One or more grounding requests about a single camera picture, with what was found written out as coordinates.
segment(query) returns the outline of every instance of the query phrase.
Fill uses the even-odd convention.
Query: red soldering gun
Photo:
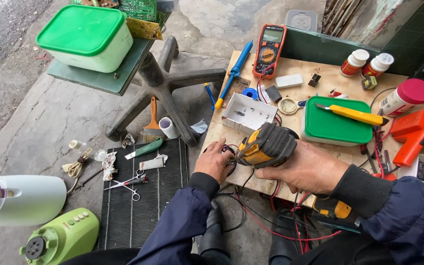
[[[395,120],[391,134],[404,143],[393,159],[396,166],[411,166],[424,145],[424,109]]]

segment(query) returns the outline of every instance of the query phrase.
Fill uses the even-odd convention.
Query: human hand
[[[297,141],[297,147],[284,164],[258,169],[254,175],[260,179],[282,180],[292,193],[307,191],[330,194],[348,167],[347,163],[315,146]]]
[[[232,152],[228,150],[222,153],[225,141],[226,139],[222,138],[218,142],[211,143],[196,161],[194,172],[206,173],[222,184],[233,168],[232,165],[227,166],[227,161],[234,158]]]

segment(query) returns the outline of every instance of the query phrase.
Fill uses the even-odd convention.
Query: black shoe
[[[306,238],[305,226],[299,214],[295,214],[297,220],[297,227],[299,228],[300,238]],[[273,225],[271,230],[289,238],[298,238],[295,228],[295,222],[290,209],[284,208],[277,211],[273,218]],[[291,260],[296,259],[301,255],[302,250],[298,240],[291,240],[272,235],[271,249],[269,250],[269,263],[275,256],[286,256]]]
[[[212,210],[207,218],[207,230],[202,236],[195,237],[198,254],[202,255],[206,250],[221,250],[225,255],[230,257],[230,253],[225,244],[223,236],[223,228],[225,219],[222,210],[215,200],[211,201]]]

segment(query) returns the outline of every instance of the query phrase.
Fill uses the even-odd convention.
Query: concrete floor
[[[255,40],[264,23],[282,23],[290,9],[315,10],[321,19],[325,3],[325,0],[242,0],[234,3],[225,0],[181,0],[180,11],[171,15],[164,34],[165,38],[176,36],[180,45],[181,52],[173,62],[172,72],[225,68],[232,51],[241,50],[248,40]],[[73,180],[59,171],[61,165],[76,159],[68,149],[70,140],[91,139],[104,148],[119,146],[119,143],[105,138],[104,130],[128,105],[138,87],[132,85],[123,97],[110,95],[54,79],[43,73],[46,61],[32,59],[43,54],[41,49],[32,49],[34,37],[65,4],[55,0],[29,27],[17,49],[0,64],[0,175],[54,175],[65,179],[70,186]],[[151,51],[157,55],[162,46],[163,43],[157,41]],[[203,86],[179,89],[174,97],[190,124],[203,118],[207,123],[210,121],[212,111]],[[164,109],[161,105],[159,112],[162,117]],[[144,111],[128,127],[135,138],[148,124],[149,118],[149,111]],[[202,142],[189,150],[190,169],[194,168],[201,145]],[[95,163],[86,165],[82,177],[99,168],[100,165]],[[99,215],[101,187],[102,180],[97,180],[74,192],[68,198],[66,211],[86,207]],[[245,195],[246,203],[269,217],[271,211],[267,202],[250,190],[246,190]],[[223,206],[227,226],[239,221],[241,209],[236,202],[228,198],[220,198],[219,202]],[[36,228],[0,228],[0,264],[25,264],[23,257],[18,256],[18,248],[25,245]],[[270,235],[251,218],[245,218],[239,229],[227,234],[227,239],[236,264],[268,263]]]

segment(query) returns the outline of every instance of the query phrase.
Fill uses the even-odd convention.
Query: black rubber mat
[[[116,159],[114,180],[126,181],[135,176],[138,164],[154,159],[157,154],[167,155],[166,167],[145,170],[148,183],[137,184],[139,201],[132,201],[132,191],[125,187],[104,190],[102,196],[101,231],[98,250],[139,248],[143,246],[150,233],[176,191],[187,184],[186,144],[181,139],[165,140],[156,151],[137,158],[126,160],[124,156],[135,149],[145,146],[139,144],[126,149],[109,149],[114,151]],[[105,182],[104,188],[115,182]]]

